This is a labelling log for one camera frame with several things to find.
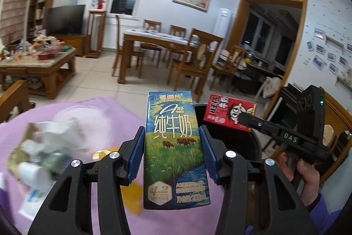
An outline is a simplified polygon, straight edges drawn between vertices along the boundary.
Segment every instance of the blue gripper pad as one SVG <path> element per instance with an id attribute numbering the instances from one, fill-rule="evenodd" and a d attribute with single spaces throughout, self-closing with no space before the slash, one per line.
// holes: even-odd
<path id="1" fill-rule="evenodd" d="M 142 161 L 142 156 L 144 152 L 144 138 L 145 138 L 145 128 L 141 131 L 137 142 L 134 146 L 132 154 L 128 160 L 128 174 L 126 179 L 129 183 L 132 182 L 137 177 L 140 162 Z"/>
<path id="2" fill-rule="evenodd" d="M 209 142 L 207 133 L 205 132 L 202 126 L 200 126 L 199 128 L 199 135 L 202 143 L 204 162 L 209 172 L 209 176 L 212 180 L 214 180 L 215 183 L 218 183 L 220 180 L 218 162 L 216 160 L 212 146 Z"/>

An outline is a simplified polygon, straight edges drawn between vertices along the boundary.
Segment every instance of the television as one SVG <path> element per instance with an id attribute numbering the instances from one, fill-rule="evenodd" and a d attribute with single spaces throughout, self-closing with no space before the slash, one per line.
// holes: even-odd
<path id="1" fill-rule="evenodd" d="M 47 35 L 82 34 L 85 4 L 49 8 L 46 19 Z"/>

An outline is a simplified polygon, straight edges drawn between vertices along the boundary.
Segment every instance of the human hand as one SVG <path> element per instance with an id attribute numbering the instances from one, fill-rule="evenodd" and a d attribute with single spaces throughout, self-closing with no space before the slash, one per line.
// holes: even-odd
<path id="1" fill-rule="evenodd" d="M 280 154 L 277 164 L 289 181 L 293 180 L 293 171 L 287 166 L 287 153 Z M 320 174 L 313 165 L 300 159 L 297 162 L 297 170 L 303 176 L 306 184 L 301 194 L 301 200 L 305 206 L 311 205 L 319 194 Z"/>

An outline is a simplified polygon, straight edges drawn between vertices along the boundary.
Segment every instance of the wooden chair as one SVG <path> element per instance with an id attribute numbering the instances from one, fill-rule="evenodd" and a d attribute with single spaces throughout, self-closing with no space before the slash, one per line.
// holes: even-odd
<path id="1" fill-rule="evenodd" d="M 214 70 L 214 76 L 209 88 L 210 90 L 212 90 L 216 78 L 218 77 L 220 80 L 221 75 L 225 75 L 228 77 L 228 83 L 226 88 L 226 92 L 228 93 L 228 90 L 232 83 L 232 79 L 235 76 L 239 63 L 241 62 L 242 59 L 244 59 L 246 55 L 246 51 L 247 49 L 243 47 L 235 46 L 232 50 L 232 53 L 229 54 L 225 63 L 223 64 L 216 63 L 212 65 L 212 69 Z"/>
<path id="2" fill-rule="evenodd" d="M 111 76 L 114 77 L 116 68 L 117 68 L 117 63 L 119 62 L 120 55 L 122 56 L 122 45 L 120 45 L 120 19 L 119 16 L 116 15 L 116 24 L 117 24 L 117 51 L 116 51 L 116 57 L 114 64 L 112 66 L 112 74 Z M 133 51 L 130 52 L 131 57 L 137 57 L 137 65 L 136 69 L 138 69 L 138 64 L 140 60 L 140 68 L 139 68 L 139 78 L 142 77 L 142 68 L 143 68 L 143 59 L 145 56 L 145 52 L 140 48 L 140 47 L 133 47 Z"/>
<path id="3" fill-rule="evenodd" d="M 170 32 L 169 32 L 170 35 L 185 38 L 186 33 L 187 33 L 186 28 L 175 26 L 175 25 L 170 25 Z M 183 54 L 183 51 L 182 50 L 174 50 L 174 49 L 166 50 L 166 52 L 164 54 L 163 62 L 165 62 L 165 59 L 166 59 L 166 56 L 168 53 L 169 53 L 169 56 L 168 56 L 168 60 L 166 62 L 166 68 L 168 68 L 168 66 L 170 65 L 171 54 L 173 54 L 173 53 L 179 54 L 178 59 L 180 59 L 181 55 Z"/>
<path id="4" fill-rule="evenodd" d="M 35 103 L 28 100 L 25 80 L 18 80 L 0 97 L 0 123 L 8 121 L 14 107 L 18 108 L 19 114 L 35 107 Z"/>
<path id="5" fill-rule="evenodd" d="M 190 50 L 191 39 L 192 39 L 193 35 L 197 35 L 199 37 L 199 45 L 197 45 L 197 48 L 195 51 L 195 57 L 194 57 L 193 61 L 187 62 L 187 58 L 189 55 L 188 51 Z M 210 66 L 213 61 L 214 55 L 218 51 L 219 45 L 222 40 L 223 40 L 223 38 L 221 38 L 219 36 L 212 35 L 210 33 L 203 32 L 203 31 L 200 31 L 200 30 L 193 28 L 193 30 L 189 36 L 187 46 L 183 52 L 182 60 L 173 59 L 171 62 L 171 67 L 170 67 L 170 71 L 169 71 L 169 77 L 167 80 L 167 84 L 170 83 L 170 80 L 172 77 L 172 72 L 173 72 L 174 68 L 177 71 L 177 76 L 176 76 L 175 85 L 174 85 L 174 91 L 177 90 L 177 85 L 178 85 L 181 74 L 194 77 L 190 88 L 192 88 L 194 79 L 196 77 L 206 79 L 208 77 L 208 73 L 209 73 Z M 217 42 L 214 50 L 210 49 L 210 44 L 212 42 Z M 203 93 L 203 91 L 198 92 L 197 103 L 199 102 L 199 100 L 202 96 L 202 93 Z"/>
<path id="6" fill-rule="evenodd" d="M 320 184 L 323 184 L 342 164 L 352 147 L 352 116 L 327 91 L 325 91 L 325 125 L 333 128 L 332 141 L 329 144 L 332 152 L 325 163 L 316 164 L 316 169 L 320 172 Z M 283 150 L 282 144 L 271 158 L 278 159 Z"/>
<path id="7" fill-rule="evenodd" d="M 145 19 L 144 23 L 143 23 L 143 27 L 147 28 L 147 29 L 151 29 L 151 30 L 158 30 L 160 32 L 161 31 L 161 22 Z M 162 47 L 160 47 L 159 45 L 156 45 L 156 44 L 142 42 L 140 44 L 140 48 L 145 49 L 145 50 L 153 50 L 154 51 L 152 62 L 154 61 L 154 57 L 156 55 L 156 52 L 159 51 L 158 61 L 156 63 L 156 67 L 159 67 L 160 54 L 161 54 Z"/>

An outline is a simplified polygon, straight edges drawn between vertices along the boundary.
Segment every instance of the tiled floor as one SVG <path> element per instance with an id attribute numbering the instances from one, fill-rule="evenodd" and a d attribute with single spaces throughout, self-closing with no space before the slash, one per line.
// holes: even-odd
<path id="1" fill-rule="evenodd" d="M 156 68 L 155 61 L 145 60 L 142 79 L 138 78 L 138 70 L 132 66 L 132 68 L 127 70 L 127 84 L 121 85 L 117 83 L 117 77 L 111 76 L 111 67 L 114 59 L 115 54 L 112 52 L 104 53 L 99 59 L 76 57 L 77 73 L 60 91 L 55 100 L 48 100 L 45 97 L 36 95 L 30 95 L 29 99 L 32 102 L 36 102 L 37 107 L 42 107 L 59 102 L 82 101 L 99 96 L 110 96 L 141 118 L 145 118 L 148 92 L 170 91 L 173 89 L 173 81 L 169 85 L 166 84 L 169 70 L 165 67 L 165 63 L 160 63 L 159 68 Z M 208 79 L 200 103 L 206 103 L 209 94 L 212 92 L 244 100 L 253 100 L 254 98 L 253 96 L 245 96 L 239 91 L 235 91 L 234 94 L 227 94 L 225 88 L 218 84 L 214 85 L 213 91 L 209 91 L 210 81 L 211 79 Z M 179 91 L 189 90 L 190 83 L 189 78 L 181 76 Z M 263 115 L 266 103 L 267 100 L 259 97 L 257 116 L 261 117 Z M 263 134 L 258 134 L 262 145 L 265 144 L 268 138 Z"/>

